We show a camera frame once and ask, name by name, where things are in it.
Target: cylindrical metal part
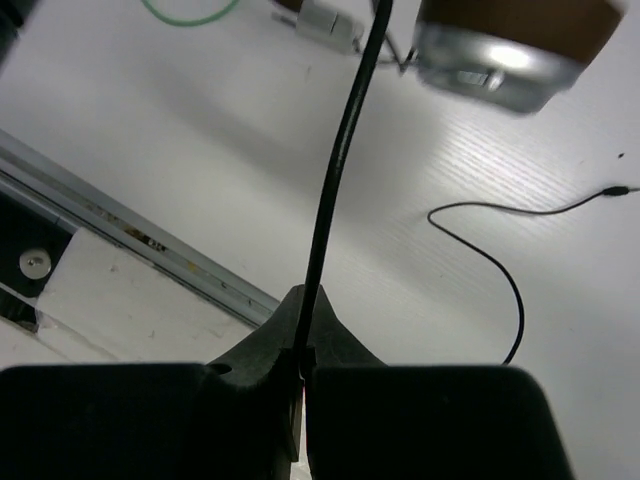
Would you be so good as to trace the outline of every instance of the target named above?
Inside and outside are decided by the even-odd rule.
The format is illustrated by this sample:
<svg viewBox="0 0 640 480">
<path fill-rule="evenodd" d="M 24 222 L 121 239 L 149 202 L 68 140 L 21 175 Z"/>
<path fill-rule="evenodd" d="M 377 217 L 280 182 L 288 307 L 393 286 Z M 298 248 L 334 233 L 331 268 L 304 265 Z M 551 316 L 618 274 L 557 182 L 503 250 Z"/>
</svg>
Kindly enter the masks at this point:
<svg viewBox="0 0 640 480">
<path fill-rule="evenodd" d="M 573 86 L 622 15 L 610 0 L 423 0 L 418 74 L 434 87 L 534 113 Z"/>
</svg>

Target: silver metal object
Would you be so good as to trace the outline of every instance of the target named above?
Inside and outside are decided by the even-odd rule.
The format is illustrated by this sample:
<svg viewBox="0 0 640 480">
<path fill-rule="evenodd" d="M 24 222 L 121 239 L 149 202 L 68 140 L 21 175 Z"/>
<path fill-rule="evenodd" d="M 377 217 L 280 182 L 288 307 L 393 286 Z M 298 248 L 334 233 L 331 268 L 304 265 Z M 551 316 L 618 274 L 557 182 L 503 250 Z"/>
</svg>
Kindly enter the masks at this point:
<svg viewBox="0 0 640 480">
<path fill-rule="evenodd" d="M 540 111 L 586 68 L 528 45 L 436 23 L 418 23 L 414 46 L 426 84 L 519 114 Z"/>
<path fill-rule="evenodd" d="M 343 54 L 364 34 L 364 25 L 333 7 L 306 0 L 296 20 L 296 33 Z"/>
<path fill-rule="evenodd" d="M 127 248 L 250 326 L 262 325 L 278 306 L 273 297 L 2 130 L 0 191 L 70 233 L 85 227 Z"/>
<path fill-rule="evenodd" d="M 41 280 L 51 272 L 51 257 L 43 248 L 27 250 L 20 255 L 20 271 L 30 280 Z"/>
</svg>

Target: thin black wire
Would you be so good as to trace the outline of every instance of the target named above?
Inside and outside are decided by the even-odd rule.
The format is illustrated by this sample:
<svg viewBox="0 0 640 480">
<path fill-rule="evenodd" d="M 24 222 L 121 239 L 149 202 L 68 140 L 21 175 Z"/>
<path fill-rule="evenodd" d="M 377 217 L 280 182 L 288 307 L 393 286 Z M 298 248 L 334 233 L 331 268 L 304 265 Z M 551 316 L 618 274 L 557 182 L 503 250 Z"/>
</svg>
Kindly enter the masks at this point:
<svg viewBox="0 0 640 480">
<path fill-rule="evenodd" d="M 451 230 L 443 227 L 441 224 L 439 224 L 433 219 L 433 215 L 435 215 L 438 212 L 443 212 L 445 210 L 450 210 L 450 209 L 459 208 L 459 207 L 483 207 L 483 208 L 490 208 L 493 210 L 498 210 L 501 212 L 511 213 L 511 214 L 548 217 L 552 215 L 560 215 L 562 213 L 570 212 L 571 210 L 575 210 L 576 208 L 579 208 L 599 197 L 603 197 L 603 196 L 618 197 L 618 196 L 627 195 L 628 193 L 637 192 L 637 191 L 638 191 L 637 188 L 629 188 L 625 186 L 615 186 L 615 187 L 605 188 L 604 190 L 598 193 L 594 193 L 593 195 L 590 195 L 587 198 L 580 200 L 579 202 L 572 203 L 566 207 L 561 207 L 554 210 L 531 210 L 526 208 L 510 207 L 507 205 L 500 205 L 497 203 L 490 203 L 490 202 L 456 202 L 456 203 L 451 203 L 448 205 L 443 205 L 441 207 L 434 208 L 429 213 L 427 213 L 427 220 L 432 226 L 434 226 L 435 228 L 445 233 L 449 237 L 460 242 L 467 248 L 470 248 L 477 254 L 489 260 L 498 268 L 498 270 L 500 270 L 500 272 L 502 272 L 502 274 L 505 276 L 505 278 L 509 282 L 509 285 L 511 286 L 511 290 L 513 290 L 513 295 L 516 299 L 516 304 L 518 306 L 518 331 L 516 333 L 516 338 L 513 342 L 511 350 L 509 350 L 509 353 L 507 354 L 506 358 L 502 362 L 503 365 L 508 365 L 511 363 L 511 361 L 513 360 L 513 357 L 515 357 L 516 353 L 518 352 L 518 348 L 520 348 L 520 344 L 522 343 L 522 338 L 524 337 L 525 310 L 524 310 L 524 303 L 522 301 L 522 295 L 520 295 L 520 290 L 518 289 L 518 285 L 516 284 L 516 281 L 514 280 L 511 273 L 509 273 L 507 268 L 499 260 L 497 260 L 495 257 L 491 256 L 490 254 L 482 250 L 480 247 L 477 247 L 470 241 L 465 240 L 464 238 L 460 237 L 456 233 L 453 233 Z"/>
<path fill-rule="evenodd" d="M 298 326 L 293 340 L 294 363 L 301 377 L 303 374 L 301 371 L 302 359 L 304 358 L 307 347 L 313 319 L 313 310 L 318 297 L 318 290 L 320 289 L 320 280 L 322 278 L 324 259 L 327 253 L 331 221 L 333 220 L 333 211 L 338 197 L 340 180 L 342 178 L 347 154 L 349 153 L 351 140 L 358 123 L 358 117 L 360 116 L 360 111 L 362 110 L 362 105 L 364 104 L 364 99 L 367 95 L 369 84 L 371 83 L 371 77 L 377 66 L 378 56 L 382 48 L 382 43 L 384 42 L 389 18 L 391 17 L 392 7 L 393 0 L 380 0 L 379 2 L 373 26 L 371 27 L 371 33 L 369 34 L 369 40 L 362 54 L 360 67 L 353 81 L 353 87 L 351 88 L 342 121 L 340 122 L 340 128 L 338 129 L 338 134 L 333 145 L 327 174 L 322 187 L 313 240 L 311 242 L 311 253 L 309 255 L 309 265 L 307 267 L 307 277 L 304 284 L 300 315 L 298 317 Z"/>
<path fill-rule="evenodd" d="M 380 1 L 379 0 L 371 0 L 370 3 L 371 3 L 371 10 L 375 14 L 376 10 L 378 9 L 378 5 L 380 4 Z M 386 32 L 385 35 L 384 35 L 384 43 L 387 45 L 387 48 L 391 52 L 391 59 L 393 60 L 393 63 L 398 66 L 398 68 L 400 69 L 400 73 L 403 73 L 402 65 L 403 65 L 404 62 L 402 61 L 402 58 L 400 57 L 400 49 L 396 45 L 396 42 L 393 40 L 393 38 L 391 37 L 391 34 L 389 32 Z"/>
<path fill-rule="evenodd" d="M 360 42 L 358 40 L 355 40 L 353 42 L 353 51 L 356 55 L 362 56 L 362 47 L 360 46 Z M 407 70 L 409 70 L 409 68 L 415 65 L 415 54 L 416 49 L 412 47 L 411 50 L 409 50 L 406 58 L 404 60 L 401 60 L 399 63 L 393 58 L 383 57 L 378 58 L 378 62 L 376 65 L 378 67 L 399 67 L 400 74 L 404 74 Z"/>
</svg>

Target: white wood grain surface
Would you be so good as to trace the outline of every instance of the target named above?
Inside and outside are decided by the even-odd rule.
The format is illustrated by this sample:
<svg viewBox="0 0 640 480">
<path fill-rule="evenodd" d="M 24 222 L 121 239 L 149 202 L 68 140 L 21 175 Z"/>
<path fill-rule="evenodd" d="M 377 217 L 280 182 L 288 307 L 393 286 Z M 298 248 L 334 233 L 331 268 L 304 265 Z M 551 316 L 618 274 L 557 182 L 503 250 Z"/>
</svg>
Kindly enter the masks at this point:
<svg viewBox="0 0 640 480">
<path fill-rule="evenodd" d="M 368 18 L 366 0 L 340 4 Z M 417 5 L 396 2 L 405 48 Z M 504 279 L 429 228 L 429 208 L 551 207 L 640 184 L 639 8 L 631 2 L 578 85 L 536 117 L 376 76 L 324 284 L 381 358 L 496 362 L 515 334 Z M 220 23 L 179 30 L 133 0 L 45 1 L 0 76 L 0 128 L 282 297 L 304 279 L 357 65 L 278 28 L 269 9 L 245 0 Z M 581 479 L 640 478 L 639 208 L 628 197 L 558 218 L 468 210 L 444 220 L 518 280 L 528 324 L 516 363 L 547 390 Z"/>
</svg>

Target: screw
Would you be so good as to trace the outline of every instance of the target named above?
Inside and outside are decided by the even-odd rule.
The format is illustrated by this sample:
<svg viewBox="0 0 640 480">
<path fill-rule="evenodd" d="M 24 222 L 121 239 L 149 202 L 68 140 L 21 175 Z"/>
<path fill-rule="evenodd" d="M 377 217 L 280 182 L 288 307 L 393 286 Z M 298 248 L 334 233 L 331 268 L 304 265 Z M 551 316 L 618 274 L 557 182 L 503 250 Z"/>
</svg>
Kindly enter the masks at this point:
<svg viewBox="0 0 640 480">
<path fill-rule="evenodd" d="M 30 280 L 41 280 L 51 272 L 51 257 L 42 248 L 27 250 L 20 255 L 20 271 Z"/>
</svg>

